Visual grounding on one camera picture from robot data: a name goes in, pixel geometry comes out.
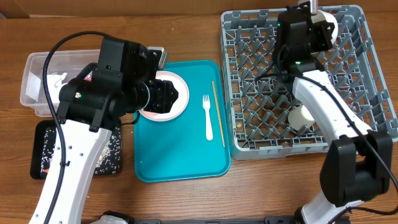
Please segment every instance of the white fork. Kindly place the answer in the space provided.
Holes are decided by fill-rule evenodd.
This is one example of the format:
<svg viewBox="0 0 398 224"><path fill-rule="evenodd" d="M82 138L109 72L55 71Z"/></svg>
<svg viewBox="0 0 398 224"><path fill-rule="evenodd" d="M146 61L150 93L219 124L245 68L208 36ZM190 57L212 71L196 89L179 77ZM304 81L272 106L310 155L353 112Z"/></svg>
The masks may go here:
<svg viewBox="0 0 398 224"><path fill-rule="evenodd" d="M206 113L206 139L211 141L213 140L213 130L211 128L211 121L210 121L210 99L209 95L203 95L203 109L205 109Z"/></svg>

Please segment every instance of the white plate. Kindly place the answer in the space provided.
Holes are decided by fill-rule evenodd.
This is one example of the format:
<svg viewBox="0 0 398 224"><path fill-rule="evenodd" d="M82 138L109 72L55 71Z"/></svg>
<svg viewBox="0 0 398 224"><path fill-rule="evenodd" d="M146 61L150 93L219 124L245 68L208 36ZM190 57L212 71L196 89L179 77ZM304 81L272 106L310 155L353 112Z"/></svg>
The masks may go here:
<svg viewBox="0 0 398 224"><path fill-rule="evenodd" d="M153 121L170 121L178 117L187 107L189 101L189 89L185 81L177 74L167 71L156 72L156 79L173 82L174 88L178 91L178 98L174 102L169 113L158 114L140 110L140 114Z"/></svg>

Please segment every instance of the teal placemat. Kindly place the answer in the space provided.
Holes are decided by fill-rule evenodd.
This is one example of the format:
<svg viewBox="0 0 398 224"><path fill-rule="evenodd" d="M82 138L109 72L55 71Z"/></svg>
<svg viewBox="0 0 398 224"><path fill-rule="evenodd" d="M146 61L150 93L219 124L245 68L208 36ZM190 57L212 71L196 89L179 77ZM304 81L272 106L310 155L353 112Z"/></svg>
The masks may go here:
<svg viewBox="0 0 398 224"><path fill-rule="evenodd" d="M220 70L210 60L168 63L166 71L182 77L190 98L185 111L177 118L151 121L141 116L134 125L134 166L144 182L214 177L225 174L231 165L227 144L226 115ZM215 82L218 106L224 132L225 148L211 81ZM205 110L202 96L209 95L213 140L206 140Z"/></svg>

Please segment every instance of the chopstick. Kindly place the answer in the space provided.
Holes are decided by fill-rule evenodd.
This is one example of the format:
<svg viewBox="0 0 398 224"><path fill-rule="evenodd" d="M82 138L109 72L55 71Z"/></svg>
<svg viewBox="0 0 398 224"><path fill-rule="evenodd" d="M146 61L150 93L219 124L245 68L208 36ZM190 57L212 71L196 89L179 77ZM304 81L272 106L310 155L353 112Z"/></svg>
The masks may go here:
<svg viewBox="0 0 398 224"><path fill-rule="evenodd" d="M216 94L216 87L214 86L214 81L211 81L213 84L213 92L214 92L214 99L216 101L216 107L217 107L217 115L218 115L218 123L220 124L220 132L221 132L221 138L223 140L223 147L225 147L225 142L224 142L224 134L223 134L223 127L221 125L221 118L220 118L220 110L218 109L218 100L217 100L217 94Z"/></svg>

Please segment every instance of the metal grid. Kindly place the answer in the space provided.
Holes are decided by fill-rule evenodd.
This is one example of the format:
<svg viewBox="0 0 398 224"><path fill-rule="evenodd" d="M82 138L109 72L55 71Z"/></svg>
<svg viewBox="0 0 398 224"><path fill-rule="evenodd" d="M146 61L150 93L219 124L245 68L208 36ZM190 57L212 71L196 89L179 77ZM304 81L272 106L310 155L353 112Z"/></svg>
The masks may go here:
<svg viewBox="0 0 398 224"><path fill-rule="evenodd" d="M397 140L398 122L361 8L320 9L337 18L338 39L331 50L314 56L325 66L331 83L349 107L373 130L386 129ZM282 11L230 11L221 16L228 133L235 159L284 157L328 149L316 124L296 131L287 123L289 111L301 103L283 84L274 78L254 82L271 64L277 15Z"/></svg>

